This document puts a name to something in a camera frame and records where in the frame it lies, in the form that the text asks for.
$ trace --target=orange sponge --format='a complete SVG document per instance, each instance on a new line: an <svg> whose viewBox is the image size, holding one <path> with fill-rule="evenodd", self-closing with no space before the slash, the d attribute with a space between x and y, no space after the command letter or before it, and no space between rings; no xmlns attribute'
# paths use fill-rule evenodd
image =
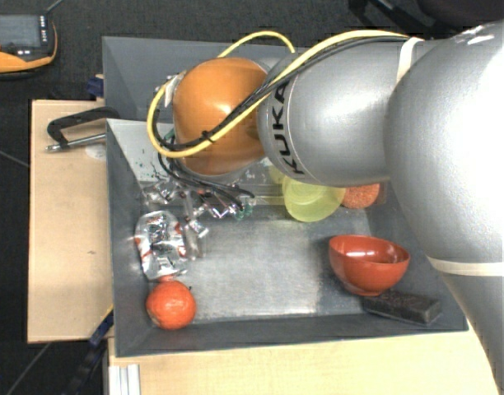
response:
<svg viewBox="0 0 504 395"><path fill-rule="evenodd" d="M375 203L380 192L380 184L347 188L342 205L351 209L363 209Z"/></svg>

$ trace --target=gray tray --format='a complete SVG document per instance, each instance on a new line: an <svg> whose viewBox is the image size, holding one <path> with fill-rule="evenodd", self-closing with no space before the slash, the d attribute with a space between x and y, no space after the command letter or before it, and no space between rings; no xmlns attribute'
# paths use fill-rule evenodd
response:
<svg viewBox="0 0 504 395"><path fill-rule="evenodd" d="M464 314L419 248L391 187L383 204L366 210L340 207L310 224L287 216L283 205L267 204L267 197L260 197L253 215L243 221L201 216L210 229L208 254L189 263L180 278L192 287L197 316L178 331L157 328L144 307L152 283L142 273L133 242L138 218L153 210L143 203L141 189L159 170L145 127L138 121L107 122L117 356L467 329ZM272 196L276 185L262 171L263 161L243 174L240 185ZM181 206L170 210L181 216ZM329 265L328 241L338 234L374 235L404 246L412 258L395 288L439 299L442 315L423 326L363 311L361 298L343 289Z"/></svg>

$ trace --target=lime green cup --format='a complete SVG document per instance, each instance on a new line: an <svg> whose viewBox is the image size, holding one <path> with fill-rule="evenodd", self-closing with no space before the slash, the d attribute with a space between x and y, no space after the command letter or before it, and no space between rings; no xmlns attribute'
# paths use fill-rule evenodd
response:
<svg viewBox="0 0 504 395"><path fill-rule="evenodd" d="M288 213L301 222L316 222L332 215L342 203L344 189L306 184L283 178L283 200Z"/></svg>

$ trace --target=orange device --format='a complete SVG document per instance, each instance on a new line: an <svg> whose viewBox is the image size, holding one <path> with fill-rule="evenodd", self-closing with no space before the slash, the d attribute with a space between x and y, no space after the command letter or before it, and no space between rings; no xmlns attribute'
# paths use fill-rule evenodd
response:
<svg viewBox="0 0 504 395"><path fill-rule="evenodd" d="M217 126L266 76L257 63L236 57L210 59L186 72L173 97L177 142ZM255 116L249 116L207 150L182 161L197 174L214 176L245 168L263 156Z"/></svg>
<svg viewBox="0 0 504 395"><path fill-rule="evenodd" d="M0 78L29 76L50 64L58 39L47 15L0 15Z"/></svg>

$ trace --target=red bowl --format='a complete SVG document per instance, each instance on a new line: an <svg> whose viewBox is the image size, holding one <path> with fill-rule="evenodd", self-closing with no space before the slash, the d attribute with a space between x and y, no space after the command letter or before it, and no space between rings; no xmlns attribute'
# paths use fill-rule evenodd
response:
<svg viewBox="0 0 504 395"><path fill-rule="evenodd" d="M398 244L367 235L337 235L329 241L329 261L345 288L376 296L397 284L409 265Z"/></svg>

